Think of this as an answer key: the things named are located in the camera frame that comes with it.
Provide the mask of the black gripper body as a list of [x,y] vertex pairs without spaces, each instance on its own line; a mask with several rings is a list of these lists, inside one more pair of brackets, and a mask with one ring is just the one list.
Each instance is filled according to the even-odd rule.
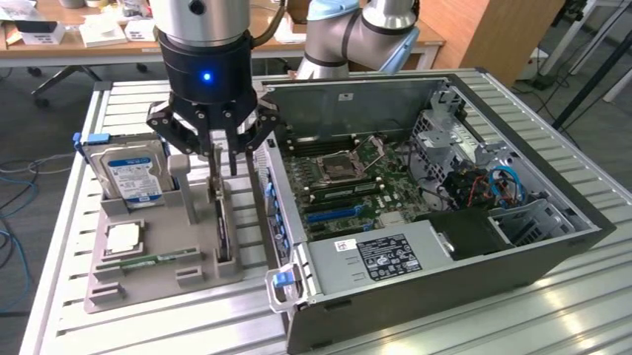
[[[159,44],[177,96],[174,110],[195,123],[206,121],[213,130],[237,128],[257,105],[250,33],[219,47],[193,47],[159,33]],[[198,111],[206,114],[205,119]]]

